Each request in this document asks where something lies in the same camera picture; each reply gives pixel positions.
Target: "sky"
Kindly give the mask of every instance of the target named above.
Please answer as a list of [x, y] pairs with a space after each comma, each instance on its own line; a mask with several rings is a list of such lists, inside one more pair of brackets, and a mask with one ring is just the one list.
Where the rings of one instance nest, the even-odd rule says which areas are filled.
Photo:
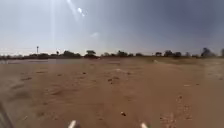
[[0, 0], [0, 54], [224, 48], [223, 0]]

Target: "sandy ground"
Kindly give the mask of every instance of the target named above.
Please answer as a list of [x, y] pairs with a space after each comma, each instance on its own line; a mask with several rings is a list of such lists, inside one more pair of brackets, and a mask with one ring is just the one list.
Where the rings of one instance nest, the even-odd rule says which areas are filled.
[[15, 128], [223, 128], [223, 74], [221, 59], [2, 62], [0, 100]]

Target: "dry ground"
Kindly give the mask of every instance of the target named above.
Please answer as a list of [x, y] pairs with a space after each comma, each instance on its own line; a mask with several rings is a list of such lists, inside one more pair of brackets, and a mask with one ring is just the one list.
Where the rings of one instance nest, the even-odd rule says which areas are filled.
[[13, 61], [0, 100], [15, 128], [223, 128], [223, 74], [221, 59]]

